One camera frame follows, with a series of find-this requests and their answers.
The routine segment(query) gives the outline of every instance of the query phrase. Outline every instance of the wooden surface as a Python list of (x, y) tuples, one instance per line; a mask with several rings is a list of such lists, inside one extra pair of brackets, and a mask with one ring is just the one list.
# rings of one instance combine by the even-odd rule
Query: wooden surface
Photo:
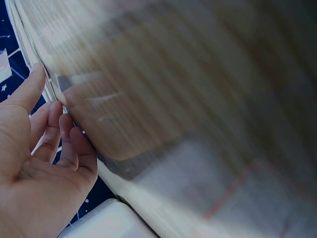
[[(136, 188), (131, 191), (116, 181), (120, 178), (108, 176), (110, 171), (108, 184), (163, 237), (189, 237), (190, 232), (180, 230), (193, 228), (197, 220), (186, 216), (201, 218), (259, 158), (305, 196), (317, 198), (317, 37), (308, 4), (15, 2), (57, 98), (108, 169)], [(187, 156), (184, 145), (193, 148)], [(188, 162), (195, 156), (204, 168), (201, 175)], [(169, 166), (182, 158), (191, 169)], [(217, 168), (225, 175), (222, 189), (208, 183), (221, 179), (208, 176)], [(145, 189), (173, 207), (172, 192), (162, 184), (167, 174), (174, 188), (185, 186), (201, 197), (184, 202), (190, 212), (182, 213), (183, 218), (160, 215), (151, 206), (145, 210), (137, 196), (136, 191)], [(177, 174), (188, 175), (189, 185), (180, 185)], [(190, 183), (193, 176), (197, 184)], [(153, 183), (144, 184), (146, 178)], [(185, 194), (180, 189), (173, 197)], [(177, 225), (167, 228), (164, 219)]]

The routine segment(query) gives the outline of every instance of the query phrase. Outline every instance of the palm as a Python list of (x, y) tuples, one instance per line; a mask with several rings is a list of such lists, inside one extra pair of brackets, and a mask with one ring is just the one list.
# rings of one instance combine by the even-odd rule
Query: palm
[[(94, 150), (72, 118), (62, 115), (60, 103), (45, 104), (29, 118), (43, 84), (40, 68), (0, 104), (0, 213), (6, 217), (0, 235), (57, 236), (97, 178)], [(60, 133), (63, 149), (55, 166)]]

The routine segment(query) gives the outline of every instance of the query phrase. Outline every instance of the blue fabric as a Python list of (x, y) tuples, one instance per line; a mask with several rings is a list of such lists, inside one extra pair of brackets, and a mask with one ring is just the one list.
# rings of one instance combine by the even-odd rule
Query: blue fabric
[[(14, 53), (15, 51), (16, 52), (9, 58), (12, 76), (0, 83), (0, 102), (7, 99), (8, 96), (11, 95), (29, 75), (29, 69), (25, 64), (22, 53), (20, 50), (17, 50), (19, 49), (19, 45), (16, 41), (13, 28), (9, 21), (4, 0), (0, 0), (0, 51), (4, 49), (7, 50), (8, 55)], [(36, 110), (44, 103), (45, 100), (43, 97), (41, 97), (33, 109), (32, 114), (36, 112)], [(59, 160), (59, 157), (60, 151), (56, 155), (54, 164)], [(83, 203), (77, 214), (75, 214), (71, 223), (74, 223), (86, 213), (90, 212), (109, 198), (114, 198), (113, 193), (109, 190), (105, 183), (100, 178), (98, 178), (95, 186), (89, 193), (86, 201)]]

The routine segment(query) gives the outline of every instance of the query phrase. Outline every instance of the finger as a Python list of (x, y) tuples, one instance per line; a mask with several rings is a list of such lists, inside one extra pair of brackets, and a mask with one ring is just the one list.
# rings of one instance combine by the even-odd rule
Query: finger
[(77, 172), (84, 177), (89, 182), (89, 186), (92, 187), (98, 176), (95, 150), (78, 127), (74, 127), (70, 131), (70, 140), (78, 155)]
[(44, 135), (42, 136), (38, 147), (32, 154), (42, 161), (51, 163), (53, 162), (58, 144), (60, 141), (60, 131), (58, 120), (63, 114), (63, 108), (60, 102), (53, 102), (50, 106), (49, 120), (45, 129)]
[(70, 141), (70, 131), (74, 127), (73, 118), (69, 114), (62, 115), (59, 118), (59, 127), (62, 140), (62, 150), (60, 153), (60, 159), (56, 165), (77, 170), (78, 157)]
[(45, 85), (45, 72), (39, 63), (33, 65), (30, 72), (29, 77), (3, 102), (8, 105), (21, 106), (28, 114), (40, 99)]
[(46, 125), (48, 124), (49, 111), (51, 102), (45, 103), (41, 106), (30, 118), (31, 121), (31, 141), (30, 141), (30, 152), (32, 152), (35, 146), (41, 139)]

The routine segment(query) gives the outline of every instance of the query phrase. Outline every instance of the blurred object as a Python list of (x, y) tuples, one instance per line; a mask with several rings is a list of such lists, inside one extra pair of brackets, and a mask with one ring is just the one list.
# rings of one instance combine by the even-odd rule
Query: blurred object
[(4, 51), (0, 51), (0, 83), (5, 81), (7, 78), (12, 76), (12, 71), (8, 59), (8, 54), (6, 49)]
[(315, 237), (309, 4), (7, 2), (100, 176), (160, 236)]
[(59, 238), (155, 238), (125, 204), (109, 199), (84, 220), (68, 227)]

